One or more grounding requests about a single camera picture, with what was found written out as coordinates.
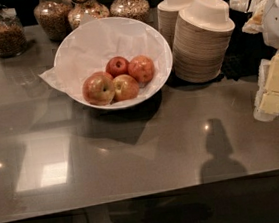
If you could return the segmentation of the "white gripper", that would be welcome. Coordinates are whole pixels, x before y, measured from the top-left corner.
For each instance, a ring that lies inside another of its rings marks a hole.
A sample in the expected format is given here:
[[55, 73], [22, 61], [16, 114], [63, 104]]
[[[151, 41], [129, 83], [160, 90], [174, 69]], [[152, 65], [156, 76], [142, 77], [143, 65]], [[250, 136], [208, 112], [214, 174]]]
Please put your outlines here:
[[248, 34], [262, 32], [264, 43], [278, 49], [271, 60], [263, 59], [258, 68], [258, 87], [254, 101], [254, 118], [270, 122], [279, 116], [279, 0], [263, 0], [243, 24]]

